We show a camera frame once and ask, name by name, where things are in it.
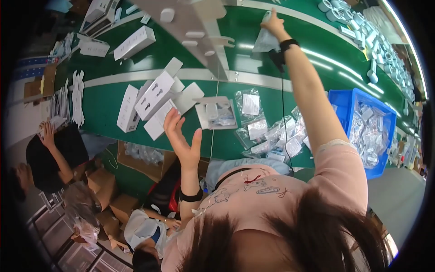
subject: fluorescent light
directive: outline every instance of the fluorescent light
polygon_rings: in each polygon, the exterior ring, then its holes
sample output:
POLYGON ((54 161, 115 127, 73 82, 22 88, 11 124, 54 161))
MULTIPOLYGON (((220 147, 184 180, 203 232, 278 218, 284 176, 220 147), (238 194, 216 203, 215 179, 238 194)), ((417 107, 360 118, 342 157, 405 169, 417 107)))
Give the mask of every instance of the fluorescent light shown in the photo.
POLYGON ((393 17, 396 19, 397 23, 399 24, 400 28, 403 31, 403 34, 405 35, 406 39, 409 42, 409 46, 411 47, 411 51, 415 56, 415 61, 417 62, 418 69, 420 70, 420 77, 422 78, 422 85, 423 85, 423 90, 425 92, 425 97, 428 98, 428 92, 426 90, 426 83, 425 83, 425 78, 423 76, 422 66, 420 64, 420 61, 418 60, 418 54, 417 54, 417 51, 415 50, 414 44, 413 44, 411 38, 409 37, 408 32, 406 32, 405 26, 400 21, 399 17, 397 16, 396 12, 394 11, 394 9, 390 6, 390 4, 387 1, 385 1, 385 0, 381 0, 381 1, 385 4, 385 6, 389 10, 389 12, 391 12, 393 17))
POLYGON ((252 50, 254 48, 254 45, 253 44, 237 44, 237 47, 252 50))
POLYGON ((337 66, 339 66, 339 67, 341 67, 341 68, 347 70, 349 73, 353 74, 354 76, 356 76, 357 78, 359 78, 359 79, 362 80, 362 77, 361 77, 360 74, 358 74, 357 72, 355 72, 355 71, 352 70, 351 68, 347 67, 346 65, 344 65, 344 64, 342 64, 342 63, 340 63, 340 62, 338 62, 338 61, 335 61, 335 60, 333 60, 333 59, 330 59, 330 58, 328 58, 328 57, 325 57, 325 56, 322 55, 322 54, 319 54, 319 53, 313 52, 313 51, 308 50, 308 49, 305 49, 305 48, 301 48, 301 50, 302 50, 303 52, 305 52, 306 54, 310 54, 310 55, 313 55, 313 56, 319 57, 319 58, 321 58, 321 59, 323 59, 323 60, 325 60, 325 61, 327 61, 327 62, 330 62, 330 63, 332 63, 332 64, 334 64, 334 65, 337 65, 337 66))
POLYGON ((399 116, 399 118, 400 117, 402 117, 401 115, 400 115, 400 113, 393 107, 393 106, 391 106, 388 102, 385 102, 384 103, 385 105, 387 105, 387 106, 389 106, 392 110, 394 110, 395 112, 396 112, 396 115, 397 116, 399 116))
POLYGON ((309 59, 309 60, 310 60, 310 62, 311 62, 312 64, 317 65, 317 66, 320 66, 320 67, 323 67, 323 68, 325 68, 326 70, 330 70, 330 71, 333 70, 333 68, 332 68, 331 66, 329 66, 329 65, 323 64, 323 63, 321 63, 321 62, 318 62, 318 61, 315 61, 315 60, 312 60, 312 59, 309 59))
POLYGON ((372 87, 373 89, 377 90, 378 92, 380 92, 381 94, 384 94, 384 91, 382 89, 380 89, 378 86, 374 85, 372 82, 370 82, 369 84, 367 84, 368 86, 372 87))
POLYGON ((378 99, 381 98, 381 97, 379 96, 379 94, 377 94, 377 93, 375 93, 375 92, 369 90, 369 89, 366 88, 362 83, 360 83, 360 82, 358 82, 357 80, 355 80, 353 77, 351 77, 351 76, 349 76, 349 75, 347 75, 347 74, 345 74, 345 73, 343 73, 343 72, 338 72, 338 74, 341 75, 342 77, 345 77, 345 78, 349 79, 350 81, 353 81, 353 82, 354 82, 355 84, 357 84, 361 89, 366 90, 369 94, 373 95, 374 97, 376 97, 376 98, 378 98, 378 99))

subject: woman's left hand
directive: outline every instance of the woman's left hand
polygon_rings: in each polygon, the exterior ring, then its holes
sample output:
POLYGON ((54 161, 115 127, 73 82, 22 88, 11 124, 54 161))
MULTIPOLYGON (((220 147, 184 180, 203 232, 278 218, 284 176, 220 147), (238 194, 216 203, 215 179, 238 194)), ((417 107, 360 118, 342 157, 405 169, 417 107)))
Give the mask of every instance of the woman's left hand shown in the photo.
POLYGON ((169 228, 176 229, 176 228, 179 228, 181 226, 181 221, 174 219, 174 218, 166 218, 165 224, 169 228))

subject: woman's right hand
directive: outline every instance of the woman's right hand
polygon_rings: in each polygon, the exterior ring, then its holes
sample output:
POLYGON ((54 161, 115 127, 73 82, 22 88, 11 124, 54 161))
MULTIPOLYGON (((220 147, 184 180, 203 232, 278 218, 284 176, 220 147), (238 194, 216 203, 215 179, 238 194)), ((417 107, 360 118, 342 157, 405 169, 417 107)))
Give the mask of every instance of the woman's right hand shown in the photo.
POLYGON ((202 130, 199 128, 195 131, 192 147, 190 147, 181 132, 181 126, 185 120, 184 117, 181 118, 175 108, 172 108, 166 115, 163 128, 175 154, 180 160, 181 167, 186 170, 196 171, 201 157, 202 130))

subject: open white box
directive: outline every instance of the open white box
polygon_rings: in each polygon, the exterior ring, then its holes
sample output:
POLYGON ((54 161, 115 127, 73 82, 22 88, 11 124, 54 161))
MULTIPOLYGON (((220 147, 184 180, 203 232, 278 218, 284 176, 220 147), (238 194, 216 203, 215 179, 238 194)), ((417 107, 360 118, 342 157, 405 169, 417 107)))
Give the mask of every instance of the open white box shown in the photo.
POLYGON ((205 111, 205 105, 208 103, 213 103, 213 104, 219 102, 229 103, 231 111, 233 112, 234 120, 236 120, 236 117, 234 115, 234 103, 232 99, 228 99, 228 97, 226 96, 216 96, 216 97, 195 98, 194 100, 199 103, 195 105, 195 109, 202 129, 220 130, 220 129, 234 129, 238 127, 237 122, 235 125, 229 125, 229 126, 214 125, 212 122, 209 122, 209 120, 207 119, 207 113, 205 111))

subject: person's hand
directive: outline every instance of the person's hand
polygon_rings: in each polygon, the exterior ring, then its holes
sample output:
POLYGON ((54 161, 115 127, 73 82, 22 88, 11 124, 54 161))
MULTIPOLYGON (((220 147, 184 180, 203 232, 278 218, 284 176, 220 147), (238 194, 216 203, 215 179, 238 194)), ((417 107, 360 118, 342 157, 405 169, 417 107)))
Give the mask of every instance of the person's hand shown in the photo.
POLYGON ((174 218, 166 218, 166 226, 172 229, 177 229, 181 226, 181 221, 174 218))
POLYGON ((54 126, 51 125, 50 121, 42 122, 41 125, 42 129, 44 131, 44 139, 41 137, 40 134, 38 134, 39 139, 41 140, 42 144, 45 145, 48 149, 56 147, 54 144, 54 126))
POLYGON ((261 23, 260 25, 272 33, 279 42, 291 39, 290 35, 284 30, 284 20, 278 18, 276 9, 274 8, 272 9, 272 15, 269 21, 261 23))
POLYGON ((180 159, 181 167, 187 170, 197 170, 201 156, 202 130, 199 128, 195 131, 192 147, 190 147, 181 132, 181 126, 186 119, 180 118, 178 111, 172 108, 166 115, 163 128, 175 154, 180 159))

